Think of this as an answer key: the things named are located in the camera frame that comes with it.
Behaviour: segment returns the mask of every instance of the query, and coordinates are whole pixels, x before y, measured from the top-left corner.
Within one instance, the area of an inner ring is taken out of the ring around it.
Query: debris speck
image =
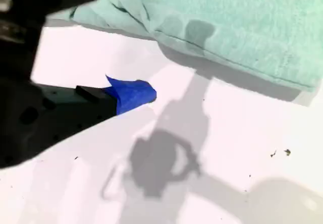
[[[275,152],[273,154],[271,154],[271,157],[276,155],[277,150],[275,150]]]
[[[284,152],[286,153],[287,156],[291,155],[291,151],[289,149],[286,149]]]

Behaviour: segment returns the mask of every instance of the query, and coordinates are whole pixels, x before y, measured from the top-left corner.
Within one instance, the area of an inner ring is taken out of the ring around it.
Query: white table surface
[[[1,170],[0,223],[323,223],[322,90],[299,93],[155,41],[45,29],[35,82],[104,87],[105,74],[149,81],[157,101]]]

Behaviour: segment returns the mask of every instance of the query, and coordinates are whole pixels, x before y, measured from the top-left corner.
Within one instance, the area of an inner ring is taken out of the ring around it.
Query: blue painter's tape
[[[107,76],[111,87],[104,91],[117,99],[117,115],[135,109],[143,104],[153,102],[157,92],[146,81],[121,81]]]

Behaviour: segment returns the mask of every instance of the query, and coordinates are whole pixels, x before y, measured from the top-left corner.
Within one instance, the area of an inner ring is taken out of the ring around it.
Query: black plastic part
[[[116,99],[99,88],[8,83],[3,82],[1,88],[0,82],[1,92],[6,91],[12,99],[12,102],[0,103],[0,107],[7,109],[0,116],[0,168],[31,159],[116,115]]]

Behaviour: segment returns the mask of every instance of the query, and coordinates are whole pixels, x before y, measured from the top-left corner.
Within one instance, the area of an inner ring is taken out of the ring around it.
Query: towel
[[[52,18],[149,36],[179,52],[312,91],[323,72],[322,11],[323,0],[98,0]]]

